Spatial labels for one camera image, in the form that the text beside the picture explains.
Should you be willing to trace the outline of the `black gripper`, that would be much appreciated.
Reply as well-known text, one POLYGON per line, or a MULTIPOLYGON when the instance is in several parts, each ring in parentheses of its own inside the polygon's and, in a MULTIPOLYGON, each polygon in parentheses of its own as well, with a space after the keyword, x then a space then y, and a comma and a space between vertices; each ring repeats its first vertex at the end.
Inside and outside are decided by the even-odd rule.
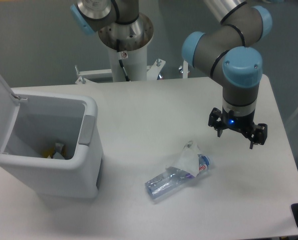
POLYGON ((223 109, 221 112, 214 107, 209 115, 208 126, 217 131, 218 137, 226 129, 241 133, 250 141, 249 148, 253 149, 254 145, 264 145, 267 139, 267 124, 254 124, 254 113, 255 111, 245 116, 235 116, 232 110, 226 112, 223 109))

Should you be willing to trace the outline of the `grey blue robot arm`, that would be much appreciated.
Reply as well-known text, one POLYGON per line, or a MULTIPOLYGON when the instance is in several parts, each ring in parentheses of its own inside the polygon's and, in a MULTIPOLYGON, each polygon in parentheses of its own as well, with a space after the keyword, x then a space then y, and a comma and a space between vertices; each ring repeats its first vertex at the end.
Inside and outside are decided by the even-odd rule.
MULTIPOLYGON (((262 57, 252 45, 272 28, 272 17, 261 6, 244 0, 208 0, 206 5, 220 22, 212 34, 193 32, 182 45, 182 58, 222 86, 222 109, 214 108, 208 124, 218 135, 229 129, 250 144, 263 145, 267 125, 253 121, 262 57)), ((136 0, 79 0, 70 8, 87 35, 98 34, 108 48, 113 80, 145 81, 147 45, 153 38, 151 20, 139 11, 136 0)))

